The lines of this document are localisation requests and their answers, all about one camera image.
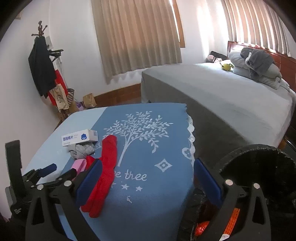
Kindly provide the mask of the orange bubble wrap sheet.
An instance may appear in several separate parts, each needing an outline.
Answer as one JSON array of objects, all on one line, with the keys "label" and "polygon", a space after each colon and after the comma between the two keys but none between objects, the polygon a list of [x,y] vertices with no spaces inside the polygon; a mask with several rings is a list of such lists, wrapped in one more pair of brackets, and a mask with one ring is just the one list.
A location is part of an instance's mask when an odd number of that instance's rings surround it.
[{"label": "orange bubble wrap sheet", "polygon": [[227,236],[230,236],[231,233],[233,232],[234,230],[234,227],[236,225],[236,222],[238,220],[238,216],[239,216],[239,213],[240,213],[240,209],[239,208],[234,208],[232,214],[231,214],[231,217],[228,221],[228,224],[224,230],[224,235],[227,235]]}]

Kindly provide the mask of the striped basket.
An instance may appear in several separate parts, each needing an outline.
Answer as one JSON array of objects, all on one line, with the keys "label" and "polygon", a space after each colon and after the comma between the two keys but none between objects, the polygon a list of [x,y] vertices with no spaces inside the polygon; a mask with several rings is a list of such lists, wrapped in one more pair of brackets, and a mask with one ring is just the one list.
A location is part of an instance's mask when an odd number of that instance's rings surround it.
[{"label": "striped basket", "polygon": [[67,102],[68,102],[68,105],[71,105],[73,100],[74,100],[74,93],[75,93],[75,90],[72,89],[72,88],[68,88],[67,89]]}]

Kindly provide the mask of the beige curtain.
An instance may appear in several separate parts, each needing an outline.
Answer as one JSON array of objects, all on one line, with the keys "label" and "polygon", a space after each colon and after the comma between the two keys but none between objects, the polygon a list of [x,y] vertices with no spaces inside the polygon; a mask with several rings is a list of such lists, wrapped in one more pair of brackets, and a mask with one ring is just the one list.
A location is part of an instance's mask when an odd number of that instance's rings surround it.
[{"label": "beige curtain", "polygon": [[92,1],[91,6],[107,79],[182,63],[170,1]]},{"label": "beige curtain", "polygon": [[290,56],[283,22],[267,3],[251,0],[221,3],[232,42],[258,45]]}]

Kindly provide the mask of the blue tree-pattern tablecloth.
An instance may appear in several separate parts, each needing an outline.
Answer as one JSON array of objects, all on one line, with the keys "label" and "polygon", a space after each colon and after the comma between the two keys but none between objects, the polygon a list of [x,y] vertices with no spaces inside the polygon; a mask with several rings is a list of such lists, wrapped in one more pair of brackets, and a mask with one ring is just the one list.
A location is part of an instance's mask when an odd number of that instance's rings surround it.
[{"label": "blue tree-pattern tablecloth", "polygon": [[44,142],[27,170],[56,164],[49,182],[73,160],[62,137],[90,129],[117,137],[115,179],[98,218],[84,214],[100,240],[176,240],[193,189],[192,139],[186,106],[150,103],[72,114]]}]

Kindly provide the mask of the dark grey folded blanket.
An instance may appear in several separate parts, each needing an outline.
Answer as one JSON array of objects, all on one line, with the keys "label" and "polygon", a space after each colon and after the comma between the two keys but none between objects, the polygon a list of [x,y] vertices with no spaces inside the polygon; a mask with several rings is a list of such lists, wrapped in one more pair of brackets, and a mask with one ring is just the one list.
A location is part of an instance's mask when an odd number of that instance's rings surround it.
[{"label": "dark grey folded blanket", "polygon": [[243,48],[240,56],[245,60],[252,80],[258,80],[262,75],[265,75],[269,67],[274,63],[273,57],[260,49]]}]

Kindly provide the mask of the black trash bin bag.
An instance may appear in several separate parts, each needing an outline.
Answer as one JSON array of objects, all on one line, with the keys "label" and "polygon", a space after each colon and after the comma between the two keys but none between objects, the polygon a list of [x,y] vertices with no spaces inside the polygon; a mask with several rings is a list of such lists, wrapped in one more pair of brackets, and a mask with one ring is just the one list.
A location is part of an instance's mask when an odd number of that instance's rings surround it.
[{"label": "black trash bin bag", "polygon": [[211,168],[194,162],[195,189],[178,240],[295,240],[295,161],[249,145]]}]

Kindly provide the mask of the white blue medicine box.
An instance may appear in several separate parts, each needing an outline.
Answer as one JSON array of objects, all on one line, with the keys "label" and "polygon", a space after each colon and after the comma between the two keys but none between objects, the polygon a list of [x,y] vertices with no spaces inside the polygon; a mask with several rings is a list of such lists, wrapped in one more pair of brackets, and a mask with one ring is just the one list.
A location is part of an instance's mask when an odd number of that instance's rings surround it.
[{"label": "white blue medicine box", "polygon": [[69,133],[61,137],[62,146],[72,144],[82,144],[88,142],[98,142],[98,133],[95,130],[81,130],[74,133]]}]

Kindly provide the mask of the yellow plush toy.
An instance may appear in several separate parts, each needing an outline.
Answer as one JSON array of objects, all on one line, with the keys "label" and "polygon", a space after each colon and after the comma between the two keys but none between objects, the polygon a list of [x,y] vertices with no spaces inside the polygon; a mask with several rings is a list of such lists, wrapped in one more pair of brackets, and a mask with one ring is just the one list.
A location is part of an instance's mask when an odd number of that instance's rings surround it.
[{"label": "yellow plush toy", "polygon": [[220,64],[220,65],[221,65],[222,70],[228,71],[228,72],[230,72],[234,68],[234,65],[230,64],[230,63],[229,64],[224,63],[224,64]]}]

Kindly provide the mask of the beige left curtain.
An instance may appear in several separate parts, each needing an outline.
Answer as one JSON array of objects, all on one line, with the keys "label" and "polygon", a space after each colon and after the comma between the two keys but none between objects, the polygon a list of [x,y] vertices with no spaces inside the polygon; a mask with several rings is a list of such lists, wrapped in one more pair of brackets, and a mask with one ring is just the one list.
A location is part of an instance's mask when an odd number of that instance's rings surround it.
[{"label": "beige left curtain", "polygon": [[92,1],[91,6],[107,79],[182,63],[170,1]]}]

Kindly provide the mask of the grey sheeted bed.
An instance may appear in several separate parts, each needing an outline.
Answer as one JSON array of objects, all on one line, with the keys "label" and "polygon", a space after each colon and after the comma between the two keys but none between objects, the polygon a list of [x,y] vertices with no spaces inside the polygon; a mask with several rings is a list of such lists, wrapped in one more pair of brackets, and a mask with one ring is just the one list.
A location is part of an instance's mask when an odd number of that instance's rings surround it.
[{"label": "grey sheeted bed", "polygon": [[295,109],[295,92],[221,69],[219,64],[175,64],[142,72],[144,103],[184,103],[193,120],[196,156],[215,163],[251,144],[278,146]]}]

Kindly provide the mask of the black hanging coat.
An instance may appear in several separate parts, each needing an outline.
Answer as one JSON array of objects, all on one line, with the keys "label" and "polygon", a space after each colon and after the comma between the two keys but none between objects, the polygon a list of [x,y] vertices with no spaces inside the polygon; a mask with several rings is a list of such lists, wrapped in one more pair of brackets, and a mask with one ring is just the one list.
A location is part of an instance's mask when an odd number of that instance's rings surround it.
[{"label": "black hanging coat", "polygon": [[28,61],[39,95],[47,98],[48,92],[56,87],[56,73],[44,37],[35,38]]}]

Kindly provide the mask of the wooden coat rack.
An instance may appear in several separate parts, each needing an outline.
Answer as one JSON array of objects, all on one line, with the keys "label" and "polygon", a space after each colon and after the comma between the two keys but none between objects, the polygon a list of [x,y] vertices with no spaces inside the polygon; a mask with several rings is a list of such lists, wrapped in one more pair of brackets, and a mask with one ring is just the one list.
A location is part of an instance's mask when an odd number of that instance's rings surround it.
[{"label": "wooden coat rack", "polygon": [[[42,21],[39,21],[38,22],[38,33],[32,34],[32,36],[34,38],[36,38],[36,37],[44,37],[45,38],[44,31],[46,30],[46,28],[47,28],[47,26],[43,26],[42,25]],[[46,40],[46,45],[47,45],[47,49],[49,51],[50,59],[51,59],[51,61],[53,63],[53,66],[54,66],[55,71],[56,70],[59,70],[59,72],[60,72],[60,74],[62,76],[61,55],[62,55],[62,52],[64,50],[63,49],[53,50],[47,40]],[[69,105],[69,109],[67,109],[67,110],[62,110],[62,111],[59,111],[58,110],[59,119],[61,121],[66,120],[66,118],[69,116],[69,114],[70,114],[70,107],[71,107],[71,105]]]}]

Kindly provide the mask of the grey pillow stack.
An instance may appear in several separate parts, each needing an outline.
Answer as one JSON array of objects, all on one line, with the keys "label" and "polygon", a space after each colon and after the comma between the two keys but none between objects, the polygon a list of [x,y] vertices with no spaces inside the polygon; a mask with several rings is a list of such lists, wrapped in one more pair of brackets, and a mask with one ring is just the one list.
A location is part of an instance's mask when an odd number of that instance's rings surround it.
[{"label": "grey pillow stack", "polygon": [[278,89],[283,83],[282,74],[273,57],[264,50],[243,48],[232,51],[228,58],[234,65],[233,73],[255,82]]}]

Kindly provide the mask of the purple item on floor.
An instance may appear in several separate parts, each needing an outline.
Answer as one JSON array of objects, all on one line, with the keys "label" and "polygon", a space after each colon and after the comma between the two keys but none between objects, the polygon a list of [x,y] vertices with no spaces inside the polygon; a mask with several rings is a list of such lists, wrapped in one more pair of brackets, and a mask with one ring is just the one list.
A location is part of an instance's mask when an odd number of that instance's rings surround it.
[{"label": "purple item on floor", "polygon": [[83,111],[85,109],[85,106],[84,106],[83,102],[81,102],[81,101],[75,101],[75,103],[76,103],[76,107],[77,107],[77,109],[79,111]]}]

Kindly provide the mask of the red plastic bag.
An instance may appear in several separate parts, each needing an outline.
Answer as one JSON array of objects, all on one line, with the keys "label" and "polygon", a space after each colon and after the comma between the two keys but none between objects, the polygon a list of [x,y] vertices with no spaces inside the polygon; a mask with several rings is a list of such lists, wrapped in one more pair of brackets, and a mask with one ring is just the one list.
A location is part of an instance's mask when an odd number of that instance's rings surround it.
[{"label": "red plastic bag", "polygon": [[201,236],[202,233],[204,232],[204,230],[207,228],[209,223],[210,223],[209,221],[204,221],[204,222],[198,223],[195,228],[195,231],[194,231],[194,236],[195,237]]}]

